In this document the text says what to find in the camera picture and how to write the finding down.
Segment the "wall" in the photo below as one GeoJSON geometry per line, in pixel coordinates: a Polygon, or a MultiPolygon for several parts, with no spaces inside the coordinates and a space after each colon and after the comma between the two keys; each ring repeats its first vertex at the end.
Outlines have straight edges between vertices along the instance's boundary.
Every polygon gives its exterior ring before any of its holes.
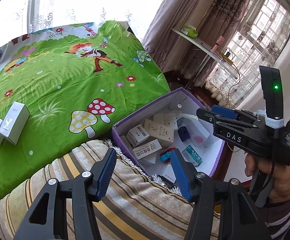
{"type": "MultiPolygon", "coordinates": [[[[192,16],[187,23],[197,28],[212,2],[213,0],[200,0],[200,2],[197,3],[193,9],[192,16]]],[[[174,70],[175,65],[177,64],[181,55],[184,53],[188,44],[189,41],[186,39],[182,37],[178,39],[171,52],[169,60],[166,63],[166,66],[162,70],[163,72],[174,70]]]]}

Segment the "window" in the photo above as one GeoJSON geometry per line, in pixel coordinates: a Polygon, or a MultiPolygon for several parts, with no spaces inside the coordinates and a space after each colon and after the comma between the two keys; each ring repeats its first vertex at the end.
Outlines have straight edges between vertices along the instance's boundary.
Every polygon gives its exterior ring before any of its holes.
{"type": "Polygon", "coordinates": [[[259,65],[272,66],[290,35],[290,12],[279,0],[250,0],[244,18],[228,47],[239,71],[219,64],[206,88],[220,105],[236,108],[260,81],[259,65]]]}
{"type": "Polygon", "coordinates": [[[1,0],[0,46],[23,34],[61,25],[127,21],[142,40],[163,0],[1,0]]]}

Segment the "bed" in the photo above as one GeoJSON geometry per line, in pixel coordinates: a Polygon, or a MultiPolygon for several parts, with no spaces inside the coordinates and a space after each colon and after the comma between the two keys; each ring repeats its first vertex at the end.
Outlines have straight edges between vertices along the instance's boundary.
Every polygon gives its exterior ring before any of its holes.
{"type": "Polygon", "coordinates": [[[0,199],[46,164],[169,92],[162,72],[123,25],[66,25],[0,47],[0,118],[14,101],[30,111],[17,145],[0,145],[0,199]]]}

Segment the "striped cushion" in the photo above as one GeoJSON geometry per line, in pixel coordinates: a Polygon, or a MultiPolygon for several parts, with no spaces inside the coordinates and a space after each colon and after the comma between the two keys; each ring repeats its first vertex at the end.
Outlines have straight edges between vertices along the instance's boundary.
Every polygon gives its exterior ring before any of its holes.
{"type": "MultiPolygon", "coordinates": [[[[102,159],[106,142],[93,140],[54,160],[0,200],[0,237],[12,240],[29,206],[50,178],[73,179],[102,159]]],[[[183,239],[192,205],[158,183],[149,181],[117,155],[106,196],[94,204],[103,240],[183,239]]],[[[75,239],[71,200],[67,200],[69,239],[75,239]]],[[[217,239],[219,217],[214,216],[211,238],[217,239]]]]}

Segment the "red mushroom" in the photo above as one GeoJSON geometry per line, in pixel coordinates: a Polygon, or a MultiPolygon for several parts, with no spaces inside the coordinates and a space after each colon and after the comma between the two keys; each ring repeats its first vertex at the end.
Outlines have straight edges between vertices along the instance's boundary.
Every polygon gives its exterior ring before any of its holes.
{"type": "Polygon", "coordinates": [[[107,114],[111,114],[115,111],[115,108],[106,103],[101,98],[95,98],[87,107],[88,112],[101,116],[101,120],[105,123],[110,123],[110,118],[107,114]]]}

